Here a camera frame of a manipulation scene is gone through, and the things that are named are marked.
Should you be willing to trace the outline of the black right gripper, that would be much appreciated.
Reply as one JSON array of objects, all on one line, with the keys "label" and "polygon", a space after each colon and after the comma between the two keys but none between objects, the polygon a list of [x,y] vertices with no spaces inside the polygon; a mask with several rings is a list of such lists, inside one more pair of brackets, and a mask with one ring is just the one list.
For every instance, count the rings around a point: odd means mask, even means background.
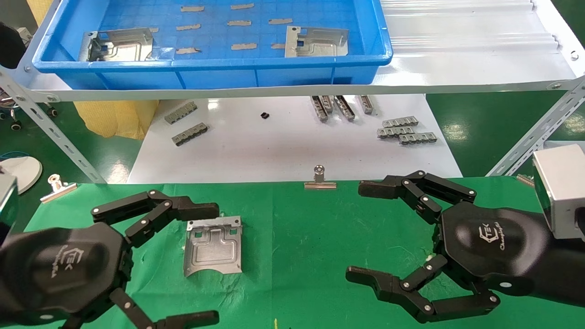
[{"label": "black right gripper", "polygon": [[[371,287],[377,300],[401,306],[418,323],[485,316],[500,304],[488,289],[584,305],[584,242],[556,239],[542,214],[478,207],[474,190],[421,170],[360,181],[358,193],[401,199],[428,224],[438,224],[436,245],[444,256],[431,258],[405,279],[364,267],[346,269],[347,281]],[[433,196],[454,206],[442,211]],[[445,266],[460,287],[472,287],[472,295],[430,301],[420,294]]]}]

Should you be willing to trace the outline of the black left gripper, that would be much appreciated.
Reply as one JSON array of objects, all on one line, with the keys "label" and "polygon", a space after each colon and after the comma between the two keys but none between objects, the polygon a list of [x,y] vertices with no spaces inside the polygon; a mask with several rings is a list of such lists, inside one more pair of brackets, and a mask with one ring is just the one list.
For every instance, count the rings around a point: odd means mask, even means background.
[{"label": "black left gripper", "polygon": [[[217,203],[194,203],[188,196],[150,190],[96,206],[91,213],[92,226],[20,233],[2,244],[2,326],[66,320],[61,329],[80,329],[113,306],[137,329],[194,329],[219,323],[215,310],[155,322],[124,290],[133,267],[130,246],[141,247],[175,219],[217,218]],[[125,238],[111,227],[140,215]]]}]

